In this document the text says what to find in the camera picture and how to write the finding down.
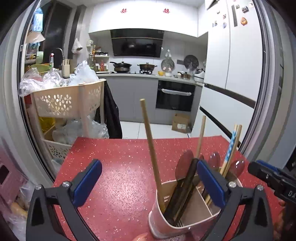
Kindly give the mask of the person's right hand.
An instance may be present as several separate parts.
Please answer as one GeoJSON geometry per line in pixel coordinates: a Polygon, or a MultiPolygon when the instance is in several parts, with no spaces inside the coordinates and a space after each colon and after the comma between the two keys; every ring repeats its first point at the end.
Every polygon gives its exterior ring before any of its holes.
{"type": "Polygon", "coordinates": [[[295,204],[279,201],[282,207],[273,225],[273,240],[296,241],[295,239],[295,204]]]}

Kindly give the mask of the person's left hand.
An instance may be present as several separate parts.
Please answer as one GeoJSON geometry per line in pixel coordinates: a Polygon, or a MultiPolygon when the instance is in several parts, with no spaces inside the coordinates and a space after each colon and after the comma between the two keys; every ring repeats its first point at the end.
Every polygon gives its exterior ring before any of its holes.
{"type": "Polygon", "coordinates": [[[136,236],[132,241],[147,241],[147,235],[148,235],[147,232],[142,233],[142,234],[136,236]]]}

